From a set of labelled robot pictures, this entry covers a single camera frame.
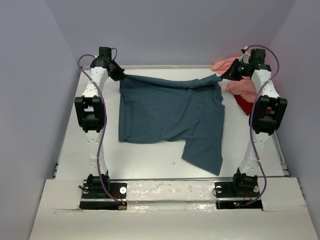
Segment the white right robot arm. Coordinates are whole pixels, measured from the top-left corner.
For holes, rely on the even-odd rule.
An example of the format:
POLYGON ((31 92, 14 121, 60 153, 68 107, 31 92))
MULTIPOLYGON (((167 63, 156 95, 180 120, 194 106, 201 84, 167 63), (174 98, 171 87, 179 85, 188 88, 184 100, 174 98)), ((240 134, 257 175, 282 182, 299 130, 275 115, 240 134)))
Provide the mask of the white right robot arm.
POLYGON ((221 78, 240 81, 249 77, 256 89, 256 97, 249 116, 250 140, 244 158, 237 168, 230 183, 230 190, 235 196, 242 196, 249 189, 250 183, 258 177, 261 170, 260 155, 274 132, 279 129, 288 101, 280 97, 273 83, 278 74, 280 63, 275 53, 261 45, 244 47, 242 56, 233 61, 221 78))

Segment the teal blue t shirt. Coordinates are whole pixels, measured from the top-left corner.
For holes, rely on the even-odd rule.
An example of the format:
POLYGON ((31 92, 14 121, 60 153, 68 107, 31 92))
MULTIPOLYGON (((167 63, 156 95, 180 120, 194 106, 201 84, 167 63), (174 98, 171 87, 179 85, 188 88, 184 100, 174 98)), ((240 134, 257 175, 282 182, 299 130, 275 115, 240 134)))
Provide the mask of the teal blue t shirt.
POLYGON ((126 75, 119 82, 119 141, 183 140, 183 160, 219 175, 225 120, 220 82, 215 74, 184 81, 126 75))

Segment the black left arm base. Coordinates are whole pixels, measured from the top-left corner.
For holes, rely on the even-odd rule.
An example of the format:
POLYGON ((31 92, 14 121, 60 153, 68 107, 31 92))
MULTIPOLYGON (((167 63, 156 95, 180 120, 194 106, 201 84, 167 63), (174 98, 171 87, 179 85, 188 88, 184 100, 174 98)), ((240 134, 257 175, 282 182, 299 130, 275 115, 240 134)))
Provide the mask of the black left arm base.
POLYGON ((81 210, 125 211, 127 209, 128 183, 110 180, 108 176, 89 175, 79 185, 81 210))

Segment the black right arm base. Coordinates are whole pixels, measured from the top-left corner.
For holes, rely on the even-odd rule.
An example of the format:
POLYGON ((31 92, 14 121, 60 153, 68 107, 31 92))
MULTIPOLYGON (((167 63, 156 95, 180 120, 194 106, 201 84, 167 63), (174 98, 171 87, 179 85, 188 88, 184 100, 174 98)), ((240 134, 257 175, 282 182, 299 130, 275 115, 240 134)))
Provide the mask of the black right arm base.
POLYGON ((215 182, 212 194, 218 210, 263 208, 257 176, 235 173, 232 180, 215 182))

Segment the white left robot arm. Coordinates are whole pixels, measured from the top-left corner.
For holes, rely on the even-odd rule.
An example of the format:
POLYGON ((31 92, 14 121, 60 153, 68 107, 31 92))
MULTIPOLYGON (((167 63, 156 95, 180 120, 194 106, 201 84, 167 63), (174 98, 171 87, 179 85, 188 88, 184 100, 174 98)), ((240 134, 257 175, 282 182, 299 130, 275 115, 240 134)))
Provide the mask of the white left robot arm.
POLYGON ((84 54, 77 61, 88 83, 84 92, 75 97, 74 106, 88 145, 89 175, 96 178, 108 175, 103 150, 107 114, 102 90, 109 74, 123 73, 112 57, 113 50, 116 48, 100 47, 97 56, 84 54))

